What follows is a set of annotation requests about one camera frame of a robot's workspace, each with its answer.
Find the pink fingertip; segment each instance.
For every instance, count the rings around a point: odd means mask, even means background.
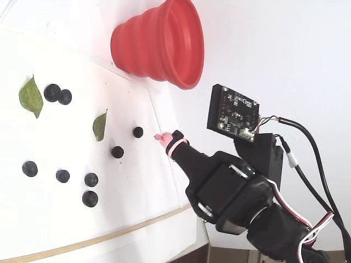
[[[156,134],[156,135],[154,136],[154,138],[155,138],[157,141],[162,140],[162,135]]]

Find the robotic arm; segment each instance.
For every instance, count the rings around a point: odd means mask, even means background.
[[[273,134],[256,133],[254,140],[235,136],[241,158],[221,151],[206,156],[177,130],[155,138],[189,178],[185,193],[195,213],[215,224],[217,231],[231,235],[247,231],[249,242],[274,260],[330,262],[312,245],[333,213],[313,227],[285,202],[279,192],[283,149],[276,146]]]

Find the circuit board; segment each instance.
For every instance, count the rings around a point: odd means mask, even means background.
[[[253,142],[258,110],[259,104],[254,100],[216,84],[212,89],[207,128],[233,139]]]

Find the red collapsible cup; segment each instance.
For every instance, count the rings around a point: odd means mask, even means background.
[[[203,34],[190,0],[166,0],[117,26],[111,37],[116,66],[138,77],[192,89],[203,68]]]

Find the white wire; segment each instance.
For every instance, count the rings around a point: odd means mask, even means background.
[[[329,222],[332,220],[332,218],[334,217],[334,214],[330,214],[330,216],[322,223],[320,224],[318,227],[316,227],[315,229],[313,229],[311,232],[309,232],[299,243],[298,248],[297,248],[297,256],[298,256],[298,262],[299,263],[303,263],[303,259],[302,259],[302,244],[305,242],[308,242],[308,238],[313,236],[313,235],[318,235],[318,233],[326,226],[329,224]]]
[[[284,204],[284,206],[290,210],[295,217],[299,217],[300,219],[302,219],[303,221],[305,221],[305,223],[309,226],[309,228],[312,228],[312,224],[310,223],[310,221],[308,221],[306,218],[304,218],[302,215],[300,215],[298,212],[296,212],[294,209],[292,209],[292,207],[290,205],[288,205],[288,203],[284,200],[283,196],[280,194],[279,189],[275,183],[275,181],[271,181],[269,179],[267,179],[267,181],[274,186],[274,192],[276,195],[279,196],[281,202]]]

